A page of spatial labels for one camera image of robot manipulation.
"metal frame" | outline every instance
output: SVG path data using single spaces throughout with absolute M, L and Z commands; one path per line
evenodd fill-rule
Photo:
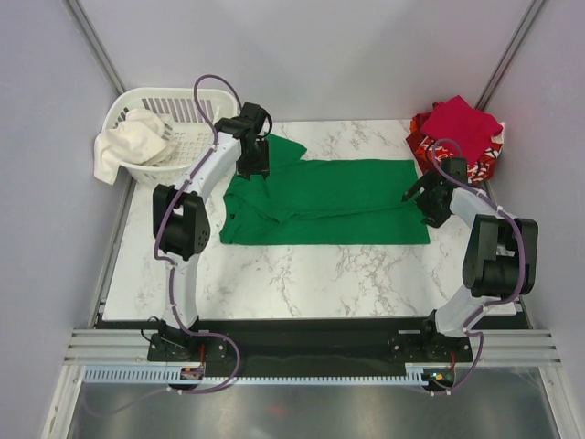
M 112 89 L 118 94 L 124 93 L 126 88 L 123 81 L 79 0 L 63 0 L 63 2 Z M 486 84 L 476 108 L 485 110 L 547 3 L 548 0 L 533 0 L 531 2 Z M 107 297 L 132 201 L 133 189 L 134 183 L 130 181 L 122 198 L 122 207 L 112 235 L 111 250 L 107 262 L 101 270 L 95 293 L 96 305 L 88 322 L 89 327 L 95 325 Z M 486 191 L 490 196 L 493 195 L 489 185 L 487 185 Z M 145 331 L 145 333 L 148 336 L 154 331 Z M 585 430 L 580 423 L 579 414 L 575 413 L 572 408 L 575 405 L 571 403 L 573 399 L 570 395 L 570 387 L 551 334 L 547 330 L 485 330 L 484 336 L 484 352 L 478 367 L 539 367 L 561 437 L 563 439 L 585 437 Z M 472 339 L 471 341 L 472 348 L 477 350 L 477 340 Z M 67 437 L 80 394 L 80 386 L 86 377 L 88 368 L 95 369 L 99 366 L 105 368 L 104 370 L 108 370 L 108 368 L 140 370 L 168 368 L 166 363 L 146 361 L 148 346 L 146 340 L 136 330 L 74 330 L 42 437 Z M 173 363 L 173 367 L 196 367 L 197 365 L 198 363 Z M 417 368 L 422 365 L 410 364 L 407 366 Z M 448 365 L 424 364 L 425 368 L 444 366 Z

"green cloth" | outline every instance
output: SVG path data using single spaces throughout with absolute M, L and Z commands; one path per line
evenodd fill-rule
M 301 160 L 306 148 L 269 136 L 271 174 L 233 177 L 225 244 L 428 244 L 422 214 L 401 197 L 411 160 Z

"marble tabletop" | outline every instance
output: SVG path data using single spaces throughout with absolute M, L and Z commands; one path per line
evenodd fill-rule
M 307 159 L 412 159 L 410 121 L 276 123 Z M 451 217 L 419 246 L 241 247 L 219 242 L 226 175 L 207 201 L 211 239 L 197 270 L 201 318 L 426 316 L 462 284 L 470 231 Z M 104 320 L 145 320 L 165 308 L 166 271 L 153 259 L 152 188 L 137 185 Z M 492 314 L 513 314 L 514 305 Z

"patterned fabric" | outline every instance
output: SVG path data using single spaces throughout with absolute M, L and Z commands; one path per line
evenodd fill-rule
M 420 128 L 430 116 L 430 112 L 414 116 L 410 121 L 410 135 L 406 139 L 410 151 L 414 154 L 423 173 L 434 169 L 431 155 L 431 145 L 434 139 L 420 132 Z M 495 161 L 502 151 L 503 139 L 504 131 L 497 137 L 492 138 L 492 145 L 479 156 L 475 163 L 467 164 L 467 177 L 470 184 L 477 184 L 492 177 L 495 170 Z M 443 158 L 456 157 L 458 154 L 456 151 L 452 151 L 450 145 L 444 144 L 435 148 L 435 155 L 437 160 L 441 162 Z

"white cloth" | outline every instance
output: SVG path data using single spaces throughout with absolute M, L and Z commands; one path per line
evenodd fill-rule
M 165 123 L 146 109 L 130 110 L 116 128 L 102 131 L 93 145 L 93 175 L 113 185 L 122 162 L 152 166 L 166 160 L 176 143 L 162 136 Z

